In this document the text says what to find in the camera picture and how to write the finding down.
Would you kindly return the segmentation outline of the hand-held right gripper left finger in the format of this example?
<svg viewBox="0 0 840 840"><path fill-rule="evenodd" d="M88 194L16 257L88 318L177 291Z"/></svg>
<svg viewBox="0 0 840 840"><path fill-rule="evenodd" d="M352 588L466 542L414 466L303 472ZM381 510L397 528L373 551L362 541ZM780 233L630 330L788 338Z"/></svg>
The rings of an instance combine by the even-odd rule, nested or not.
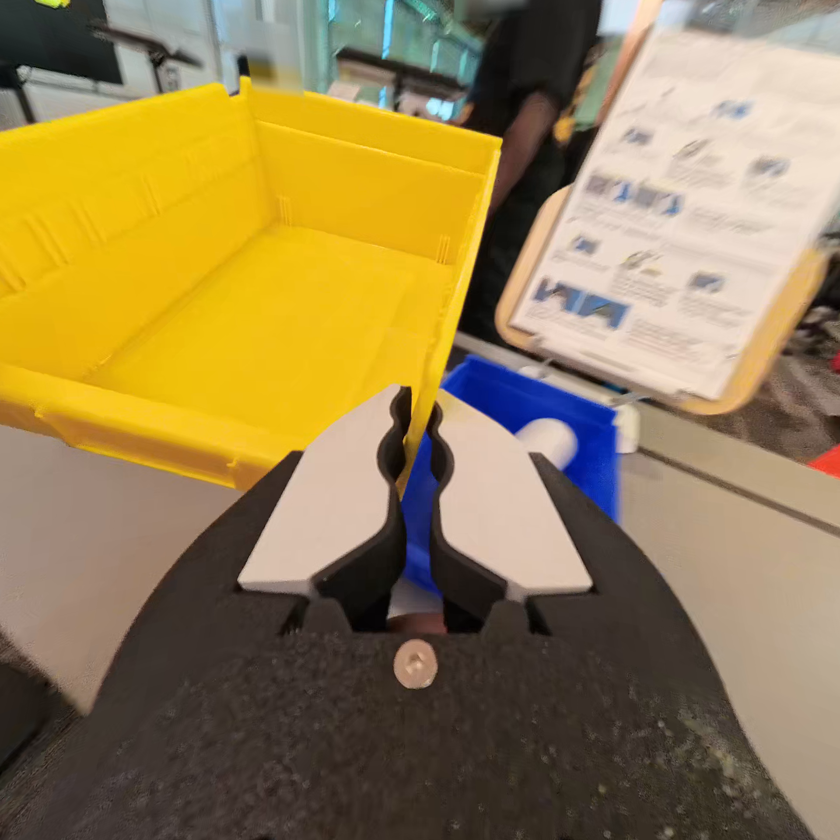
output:
<svg viewBox="0 0 840 840"><path fill-rule="evenodd" d="M356 632L382 632L406 565L397 481L412 389L388 385L300 454L238 575L250 593L334 600Z"/></svg>

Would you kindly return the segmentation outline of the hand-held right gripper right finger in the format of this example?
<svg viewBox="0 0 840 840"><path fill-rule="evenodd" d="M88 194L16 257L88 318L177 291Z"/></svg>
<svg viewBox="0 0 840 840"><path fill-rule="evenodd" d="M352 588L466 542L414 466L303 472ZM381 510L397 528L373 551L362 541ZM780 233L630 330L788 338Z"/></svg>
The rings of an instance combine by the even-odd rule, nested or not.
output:
<svg viewBox="0 0 840 840"><path fill-rule="evenodd" d="M437 482L429 565L445 606L484 623L500 602L592 591L534 453L514 434L440 391L427 435Z"/></svg>

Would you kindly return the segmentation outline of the blue plastic bin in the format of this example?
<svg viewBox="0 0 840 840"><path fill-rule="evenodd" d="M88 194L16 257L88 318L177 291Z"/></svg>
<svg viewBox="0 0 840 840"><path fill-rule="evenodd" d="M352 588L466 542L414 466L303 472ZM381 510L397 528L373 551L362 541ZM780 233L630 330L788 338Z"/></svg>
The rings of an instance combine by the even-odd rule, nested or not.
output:
<svg viewBox="0 0 840 840"><path fill-rule="evenodd" d="M469 354L445 375L441 388L503 426L512 434L531 421L559 420L573 430L577 451L564 474L611 519L620 511L620 455L616 411L546 381ZM406 522L404 577L438 595L429 568L429 528L438 483L431 443L423 437L402 499Z"/></svg>

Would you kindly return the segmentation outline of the yellow plastic bin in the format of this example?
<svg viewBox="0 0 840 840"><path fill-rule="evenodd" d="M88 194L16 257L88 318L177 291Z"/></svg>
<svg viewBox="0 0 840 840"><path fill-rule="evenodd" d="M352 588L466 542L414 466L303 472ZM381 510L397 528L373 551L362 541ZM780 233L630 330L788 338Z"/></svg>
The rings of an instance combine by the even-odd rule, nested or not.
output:
<svg viewBox="0 0 840 840"><path fill-rule="evenodd" d="M411 465L494 136L218 83L2 132L2 426L237 490L388 385Z"/></svg>

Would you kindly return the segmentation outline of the black music stand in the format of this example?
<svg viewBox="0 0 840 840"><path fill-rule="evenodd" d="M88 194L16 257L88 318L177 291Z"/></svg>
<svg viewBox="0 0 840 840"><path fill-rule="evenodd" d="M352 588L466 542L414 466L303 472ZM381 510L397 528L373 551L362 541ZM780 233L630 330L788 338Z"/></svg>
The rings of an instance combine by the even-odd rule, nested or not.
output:
<svg viewBox="0 0 840 840"><path fill-rule="evenodd" d="M180 48L170 48L159 39L124 28L115 28L103 20L93 20L87 24L87 28L92 35L101 40L145 55L152 70L155 89L159 94L181 89L179 68L205 69L204 63L196 56Z"/></svg>

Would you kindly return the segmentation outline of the large black wall screen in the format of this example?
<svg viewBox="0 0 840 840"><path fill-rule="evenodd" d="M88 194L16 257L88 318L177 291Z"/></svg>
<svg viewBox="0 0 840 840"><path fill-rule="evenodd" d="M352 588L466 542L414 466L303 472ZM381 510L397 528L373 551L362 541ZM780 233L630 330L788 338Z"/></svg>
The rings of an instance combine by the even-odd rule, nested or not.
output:
<svg viewBox="0 0 840 840"><path fill-rule="evenodd" d="M113 44L87 28L93 20L108 22L103 1L72 1L63 8L35 1L2 1L2 66L123 84Z"/></svg>

